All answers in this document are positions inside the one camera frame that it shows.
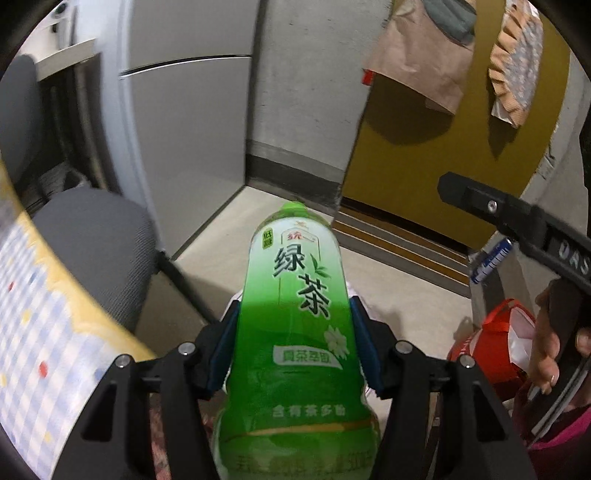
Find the yellow wooden door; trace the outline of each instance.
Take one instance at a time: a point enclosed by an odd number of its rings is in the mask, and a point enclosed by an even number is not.
[[[442,203],[439,177],[454,171],[519,196],[544,155],[569,72],[570,50],[543,18],[540,79],[525,125],[516,130],[491,116],[489,57],[504,5],[504,0],[478,0],[474,59],[455,116],[427,109],[425,98],[404,85],[375,79],[343,185],[345,197],[474,249],[486,243],[494,228]]]

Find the white flower graphic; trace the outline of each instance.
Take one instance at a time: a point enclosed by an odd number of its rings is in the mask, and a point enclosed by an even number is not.
[[[324,339],[329,346],[329,350],[334,353],[337,358],[347,358],[349,350],[347,349],[347,337],[343,335],[339,328],[332,328],[329,325],[329,329],[324,333]]]

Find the striped door threshold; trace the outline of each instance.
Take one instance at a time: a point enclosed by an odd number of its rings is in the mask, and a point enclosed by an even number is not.
[[[332,227],[341,246],[470,297],[467,256],[399,226],[343,207]]]

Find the chair seat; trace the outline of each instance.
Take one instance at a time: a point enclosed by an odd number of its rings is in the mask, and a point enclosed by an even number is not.
[[[33,222],[80,285],[133,332],[156,271],[148,212],[114,193],[78,187],[55,195]]]

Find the gray refrigerator door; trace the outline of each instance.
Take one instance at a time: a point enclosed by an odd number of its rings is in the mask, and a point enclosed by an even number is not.
[[[252,53],[258,0],[129,0],[126,8],[129,37],[123,71]]]
[[[121,78],[135,169],[169,254],[244,184],[250,62],[193,60]]]

